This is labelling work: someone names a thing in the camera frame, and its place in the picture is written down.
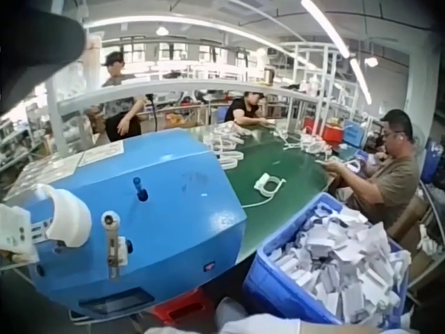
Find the label sticker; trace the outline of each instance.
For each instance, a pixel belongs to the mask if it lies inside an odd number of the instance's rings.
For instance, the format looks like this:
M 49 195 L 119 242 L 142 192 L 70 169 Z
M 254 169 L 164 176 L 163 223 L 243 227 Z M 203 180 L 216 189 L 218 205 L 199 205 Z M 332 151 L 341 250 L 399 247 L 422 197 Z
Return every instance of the label sticker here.
M 79 167 L 92 164 L 96 161 L 101 161 L 115 155 L 124 153 L 124 142 L 116 141 L 114 143 L 109 143 L 106 145 L 98 146 L 97 148 L 92 148 L 91 150 L 85 151 Z
M 50 184 L 73 175 L 82 156 L 83 152 L 47 164 L 42 174 L 37 177 L 36 183 Z

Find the blue plastic crate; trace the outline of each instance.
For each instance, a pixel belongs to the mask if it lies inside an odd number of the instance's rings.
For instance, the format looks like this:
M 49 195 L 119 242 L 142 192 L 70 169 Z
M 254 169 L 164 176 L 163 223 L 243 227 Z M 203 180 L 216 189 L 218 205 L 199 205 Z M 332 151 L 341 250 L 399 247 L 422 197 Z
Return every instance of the blue plastic crate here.
M 297 286 L 284 272 L 276 267 L 268 258 L 273 250 L 283 247 L 294 240 L 303 223 L 312 216 L 318 204 L 323 203 L 340 212 L 343 205 L 327 193 L 318 194 L 311 202 L 301 209 L 290 221 L 275 234 L 272 234 L 258 248 L 254 262 L 250 267 L 243 289 L 247 297 L 261 311 L 287 319 L 301 319 L 317 324 L 342 324 L 342 321 L 330 313 L 320 302 L 311 297 L 304 289 Z M 390 240 L 392 251 L 402 248 Z M 398 292 L 400 305 L 394 309 L 386 329 L 400 328 L 401 315 L 407 293 L 407 274 Z
M 351 120 L 345 120 L 343 124 L 343 142 L 355 148 L 362 146 L 364 136 L 364 129 L 360 127 L 359 123 Z

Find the white cable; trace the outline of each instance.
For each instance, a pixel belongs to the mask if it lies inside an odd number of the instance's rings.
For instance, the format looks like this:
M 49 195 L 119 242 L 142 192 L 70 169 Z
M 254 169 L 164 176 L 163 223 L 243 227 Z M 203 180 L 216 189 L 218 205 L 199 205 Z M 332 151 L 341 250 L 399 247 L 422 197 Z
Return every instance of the white cable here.
M 277 185 L 272 191 L 266 190 L 265 188 L 266 184 L 269 182 L 275 183 Z M 263 176 L 261 176 L 255 183 L 254 189 L 258 190 L 259 193 L 267 199 L 255 204 L 243 205 L 243 208 L 258 207 L 260 205 L 266 204 L 267 202 L 270 202 L 285 182 L 285 179 L 279 179 L 278 177 L 270 176 L 268 173 L 264 173 Z

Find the window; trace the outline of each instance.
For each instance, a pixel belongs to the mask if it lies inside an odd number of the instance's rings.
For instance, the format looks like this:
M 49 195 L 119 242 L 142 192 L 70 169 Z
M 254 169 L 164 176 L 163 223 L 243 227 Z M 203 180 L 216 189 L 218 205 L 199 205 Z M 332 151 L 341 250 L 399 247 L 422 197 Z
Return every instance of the window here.
M 133 63 L 145 61 L 144 44 L 133 44 Z
M 208 45 L 200 46 L 200 61 L 212 63 L 213 62 L 212 49 L 215 49 L 216 63 L 227 64 L 227 50 L 221 49 L 219 47 L 210 47 Z
M 170 60 L 170 45 L 168 43 L 159 43 L 159 60 Z
M 173 55 L 170 55 L 170 48 L 173 48 Z M 182 61 L 187 59 L 187 44 L 184 43 L 159 43 L 159 60 L 160 61 Z
M 100 63 L 104 64 L 105 63 L 105 58 L 111 53 L 111 52 L 115 52 L 115 51 L 120 51 L 120 47 L 118 45 L 114 46 L 114 47 L 103 47 L 100 50 Z
M 257 66 L 257 56 L 252 51 L 242 51 L 236 53 L 236 66 L 245 67 L 245 57 L 248 59 L 248 68 Z
M 237 52 L 236 53 L 236 63 L 237 67 L 245 67 L 245 57 L 247 54 L 245 52 Z
M 200 61 L 203 63 L 210 62 L 210 46 L 200 45 Z
M 218 64 L 227 64 L 227 50 L 216 48 L 216 62 Z
M 188 52 L 187 52 L 187 44 L 183 43 L 175 43 L 173 45 L 173 59 L 174 61 L 182 61 L 184 59 L 187 59 Z
M 122 47 L 126 64 L 145 61 L 144 44 L 126 44 Z

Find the blue machine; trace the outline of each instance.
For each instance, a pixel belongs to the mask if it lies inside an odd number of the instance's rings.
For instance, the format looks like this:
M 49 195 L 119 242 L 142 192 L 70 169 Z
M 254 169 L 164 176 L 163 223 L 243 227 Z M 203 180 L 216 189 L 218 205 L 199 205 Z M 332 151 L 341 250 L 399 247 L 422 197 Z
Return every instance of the blue machine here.
M 52 184 L 82 200 L 92 216 L 79 248 L 36 244 L 29 265 L 39 293 L 94 319 L 139 312 L 192 290 L 235 265 L 246 215 L 214 153 L 173 129 L 124 141 L 124 153 L 77 167 Z M 33 223 L 53 214 L 50 200 L 23 206 Z M 104 212 L 120 217 L 128 264 L 110 279 Z

